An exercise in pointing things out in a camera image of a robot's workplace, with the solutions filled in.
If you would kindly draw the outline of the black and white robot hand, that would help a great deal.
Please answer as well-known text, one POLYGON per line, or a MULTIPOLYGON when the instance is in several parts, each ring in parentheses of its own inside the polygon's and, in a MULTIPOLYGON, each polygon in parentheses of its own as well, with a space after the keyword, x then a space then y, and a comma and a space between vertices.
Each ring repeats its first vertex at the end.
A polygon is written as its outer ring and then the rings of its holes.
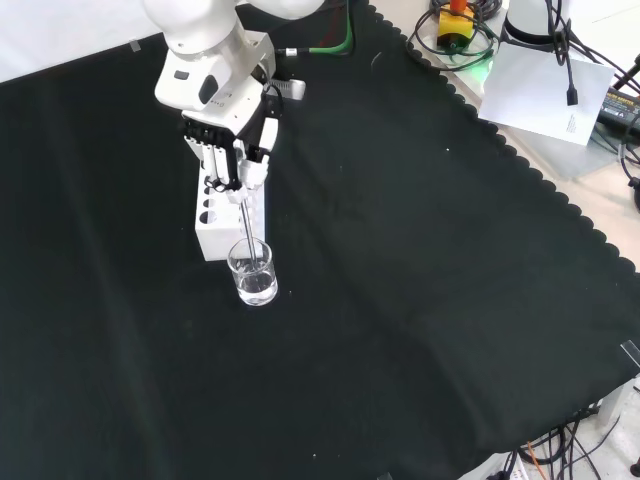
POLYGON ((181 113, 206 186, 240 204, 266 180, 283 109, 271 39, 239 24, 221 37, 164 39, 155 96, 181 113))

